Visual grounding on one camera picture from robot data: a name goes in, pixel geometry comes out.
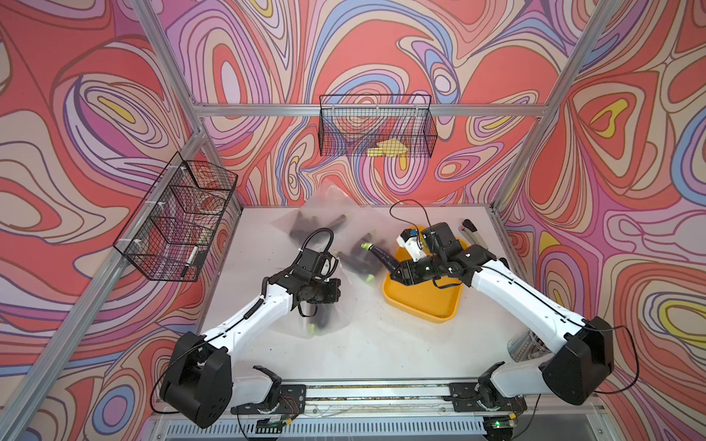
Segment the clear zip-top plastic bag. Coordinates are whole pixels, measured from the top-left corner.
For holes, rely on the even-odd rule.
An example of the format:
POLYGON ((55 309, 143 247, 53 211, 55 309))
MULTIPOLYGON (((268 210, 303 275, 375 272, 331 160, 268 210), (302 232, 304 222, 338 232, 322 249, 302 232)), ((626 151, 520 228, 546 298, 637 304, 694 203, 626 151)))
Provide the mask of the clear zip-top plastic bag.
POLYGON ((272 222, 272 226, 290 238, 289 231, 298 211, 306 216, 317 216, 320 222, 318 229, 326 228, 327 224, 337 216, 347 214, 349 220, 342 229, 336 232, 339 233, 351 226, 354 220, 362 214, 362 207, 344 189, 333 181, 327 180, 308 198, 303 206, 277 218, 272 222))

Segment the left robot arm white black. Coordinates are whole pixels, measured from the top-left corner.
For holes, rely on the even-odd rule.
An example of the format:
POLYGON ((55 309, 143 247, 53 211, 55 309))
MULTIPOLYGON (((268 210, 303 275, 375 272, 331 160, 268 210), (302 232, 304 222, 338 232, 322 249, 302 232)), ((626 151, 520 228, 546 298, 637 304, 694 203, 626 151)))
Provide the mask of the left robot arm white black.
POLYGON ((281 377, 259 365, 236 373, 236 362, 279 319, 302 312, 303 303, 338 302, 337 269, 331 253, 301 249, 290 266, 264 277, 257 297, 227 321, 204 334, 183 334, 161 380, 160 400, 202 429, 233 408, 278 409, 281 377))

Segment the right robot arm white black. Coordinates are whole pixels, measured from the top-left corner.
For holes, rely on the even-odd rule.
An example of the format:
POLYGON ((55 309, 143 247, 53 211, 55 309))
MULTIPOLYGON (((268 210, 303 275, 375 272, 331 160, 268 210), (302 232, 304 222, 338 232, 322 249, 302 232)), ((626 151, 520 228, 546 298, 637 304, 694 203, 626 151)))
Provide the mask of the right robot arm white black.
POLYGON ((462 245, 445 222, 424 230, 405 229, 397 242, 409 259, 376 253, 392 281, 410 287, 447 277, 474 288, 526 325, 547 349, 539 358, 498 362, 487 369, 475 389, 483 408, 547 393, 580 405, 612 374, 613 331, 607 322, 586 319, 550 300, 481 244, 462 245))

